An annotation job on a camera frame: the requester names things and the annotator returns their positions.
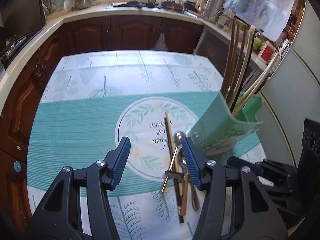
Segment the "red-tipped light chopstick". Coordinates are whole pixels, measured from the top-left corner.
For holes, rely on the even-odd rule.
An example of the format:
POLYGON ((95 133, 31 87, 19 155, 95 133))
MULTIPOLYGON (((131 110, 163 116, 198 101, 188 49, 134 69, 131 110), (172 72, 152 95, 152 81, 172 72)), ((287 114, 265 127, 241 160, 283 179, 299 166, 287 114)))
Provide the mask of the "red-tipped light chopstick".
POLYGON ((276 53, 274 54, 274 57, 272 57, 270 63, 266 67, 266 69, 262 72, 262 74, 256 79, 256 81, 249 87, 248 90, 242 95, 240 100, 236 103, 232 115, 235 116, 248 102, 248 100, 256 93, 258 88, 261 86, 261 84, 267 79, 268 74, 274 67, 277 59, 279 57, 279 50, 276 50, 276 53))

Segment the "steel spoon wooden handle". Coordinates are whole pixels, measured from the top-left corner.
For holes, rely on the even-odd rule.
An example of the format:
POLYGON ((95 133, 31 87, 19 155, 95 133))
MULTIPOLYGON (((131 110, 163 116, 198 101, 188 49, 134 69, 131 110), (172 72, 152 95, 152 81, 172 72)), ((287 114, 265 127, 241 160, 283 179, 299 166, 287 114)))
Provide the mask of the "steel spoon wooden handle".
MULTIPOLYGON (((169 168, 167 171, 174 171, 174 168, 176 166, 175 165, 175 158, 178 153, 179 146, 182 143, 183 138, 185 137, 185 133, 182 131, 177 131, 174 133, 173 138, 171 137, 171 135, 172 134, 170 133, 169 139, 168 139, 171 161, 170 161, 170 165, 169 165, 169 168)), ((164 190, 165 190, 165 187, 168 183, 168 180, 169 180, 169 177, 167 175, 165 175, 165 179, 164 179, 162 186, 161 186, 161 193, 164 193, 164 190)), ((178 191, 178 194, 180 197, 181 190, 180 190, 179 182, 178 182, 178 190, 177 191, 178 191)))

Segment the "black chopstick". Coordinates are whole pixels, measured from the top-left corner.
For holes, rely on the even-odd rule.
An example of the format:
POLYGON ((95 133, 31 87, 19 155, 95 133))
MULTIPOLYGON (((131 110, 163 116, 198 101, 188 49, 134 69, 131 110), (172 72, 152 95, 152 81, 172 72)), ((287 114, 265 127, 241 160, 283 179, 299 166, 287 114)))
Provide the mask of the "black chopstick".
POLYGON ((248 66, 249 59, 251 57, 254 32, 255 32, 255 27, 252 25, 250 27, 250 30, 248 33, 248 43, 247 43, 246 54, 244 56, 244 60, 242 62, 242 67, 241 67, 241 70, 238 75, 238 80, 237 80, 237 83, 235 84, 235 88, 233 90, 232 97, 231 97, 231 105, 230 105, 231 112, 233 112, 233 109, 234 109, 236 102, 238 100, 238 96, 240 94, 240 86, 243 84, 244 74, 246 72, 246 68, 248 66))

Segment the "green plastic utensil holder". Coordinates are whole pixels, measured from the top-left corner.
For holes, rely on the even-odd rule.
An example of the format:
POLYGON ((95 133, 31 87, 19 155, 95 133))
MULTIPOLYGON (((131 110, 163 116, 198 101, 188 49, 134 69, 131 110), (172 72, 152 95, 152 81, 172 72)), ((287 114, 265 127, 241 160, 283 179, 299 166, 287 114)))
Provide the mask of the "green plastic utensil holder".
POLYGON ((256 113, 262 106, 261 97, 255 95, 236 115, 232 115, 222 94, 217 92, 187 136, 207 155, 221 154, 260 128, 262 122, 257 120, 256 113))

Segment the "grey refrigerator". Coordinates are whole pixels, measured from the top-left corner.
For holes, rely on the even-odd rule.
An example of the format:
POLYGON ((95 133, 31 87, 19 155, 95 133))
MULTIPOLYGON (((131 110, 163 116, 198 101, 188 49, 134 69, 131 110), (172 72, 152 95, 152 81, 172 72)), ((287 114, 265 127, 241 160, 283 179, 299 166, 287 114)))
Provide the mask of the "grey refrigerator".
POLYGON ((304 120, 319 121, 319 18, 309 1, 289 51, 260 91, 258 137, 271 160, 297 166, 304 120))

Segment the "floral teal tablecloth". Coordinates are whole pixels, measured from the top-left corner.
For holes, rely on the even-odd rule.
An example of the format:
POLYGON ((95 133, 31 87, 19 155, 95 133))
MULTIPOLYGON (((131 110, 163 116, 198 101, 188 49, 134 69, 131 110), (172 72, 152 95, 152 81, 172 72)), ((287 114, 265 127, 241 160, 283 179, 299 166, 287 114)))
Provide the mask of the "floral teal tablecloth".
POLYGON ((164 119, 188 131, 216 96, 222 76, 206 58, 151 50, 65 56, 37 108, 27 153, 35 211, 64 166, 88 167, 131 140, 120 184, 108 192, 121 239, 192 239, 200 212, 178 219, 174 185, 160 188, 170 164, 164 119))

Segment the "red label white jar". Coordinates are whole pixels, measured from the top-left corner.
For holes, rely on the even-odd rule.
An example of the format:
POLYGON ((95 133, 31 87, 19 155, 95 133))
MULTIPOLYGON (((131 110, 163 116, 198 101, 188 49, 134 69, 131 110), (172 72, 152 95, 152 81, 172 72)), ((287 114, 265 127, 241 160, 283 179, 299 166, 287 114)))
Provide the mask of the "red label white jar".
POLYGON ((275 50, 276 50, 275 46, 271 42, 266 41, 263 44, 263 46, 258 54, 258 59, 261 62, 267 64, 268 61, 270 60, 271 56, 274 54, 275 50))

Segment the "steel counter cabinet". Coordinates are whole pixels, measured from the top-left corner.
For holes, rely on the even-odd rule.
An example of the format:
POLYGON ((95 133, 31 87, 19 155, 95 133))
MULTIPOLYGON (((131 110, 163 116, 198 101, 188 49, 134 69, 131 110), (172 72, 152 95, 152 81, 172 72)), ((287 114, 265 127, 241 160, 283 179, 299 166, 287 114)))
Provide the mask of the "steel counter cabinet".
MULTIPOLYGON (((225 72, 230 35, 224 33, 216 26, 205 25, 194 54, 204 56, 214 65, 217 71, 223 76, 225 72)), ((260 76, 266 68, 255 53, 252 52, 249 67, 245 74, 245 81, 242 91, 245 92, 260 76)))

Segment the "gas stove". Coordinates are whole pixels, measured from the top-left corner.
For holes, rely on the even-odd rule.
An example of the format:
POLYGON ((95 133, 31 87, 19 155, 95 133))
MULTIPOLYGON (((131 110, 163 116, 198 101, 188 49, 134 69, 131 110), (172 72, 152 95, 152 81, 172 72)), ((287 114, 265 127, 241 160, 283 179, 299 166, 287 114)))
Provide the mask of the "gas stove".
POLYGON ((21 51, 21 49, 32 39, 34 38, 39 32, 41 31, 33 31, 28 35, 25 35, 22 38, 14 39, 3 49, 1 50, 1 61, 8 62, 14 58, 14 56, 21 51))

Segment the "glass pitcher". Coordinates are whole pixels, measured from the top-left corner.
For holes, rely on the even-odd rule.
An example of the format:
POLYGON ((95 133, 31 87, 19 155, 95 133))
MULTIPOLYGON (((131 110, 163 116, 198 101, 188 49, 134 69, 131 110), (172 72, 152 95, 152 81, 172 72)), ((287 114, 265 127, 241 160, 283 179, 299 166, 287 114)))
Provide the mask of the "glass pitcher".
POLYGON ((232 27, 232 20, 235 13, 231 10, 221 9, 219 11, 219 19, 217 21, 217 27, 225 32, 229 32, 232 27))

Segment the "translucent plastic curtain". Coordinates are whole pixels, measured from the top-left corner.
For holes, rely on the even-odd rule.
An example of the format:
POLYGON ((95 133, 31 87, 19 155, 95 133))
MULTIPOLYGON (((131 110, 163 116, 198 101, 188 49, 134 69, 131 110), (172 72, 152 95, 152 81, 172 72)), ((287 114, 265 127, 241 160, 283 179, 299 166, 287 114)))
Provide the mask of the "translucent plastic curtain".
POLYGON ((223 7, 276 41, 289 20, 295 0, 225 0, 223 7))

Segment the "steel electric kettle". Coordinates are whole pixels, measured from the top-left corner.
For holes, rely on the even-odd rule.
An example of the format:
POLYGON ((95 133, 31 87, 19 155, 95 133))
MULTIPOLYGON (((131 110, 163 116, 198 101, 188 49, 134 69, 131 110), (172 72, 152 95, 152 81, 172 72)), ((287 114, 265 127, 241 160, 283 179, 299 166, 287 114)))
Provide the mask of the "steel electric kettle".
POLYGON ((195 8, 202 18, 208 22, 216 23, 223 12, 224 0, 198 0, 195 8))

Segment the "small steel pot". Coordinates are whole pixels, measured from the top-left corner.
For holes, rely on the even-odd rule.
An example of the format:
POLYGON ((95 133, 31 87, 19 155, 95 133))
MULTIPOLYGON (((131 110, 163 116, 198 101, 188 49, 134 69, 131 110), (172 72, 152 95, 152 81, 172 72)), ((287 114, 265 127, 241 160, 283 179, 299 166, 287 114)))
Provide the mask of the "small steel pot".
POLYGON ((86 9, 92 6, 94 0, 75 0, 74 7, 76 10, 86 9))

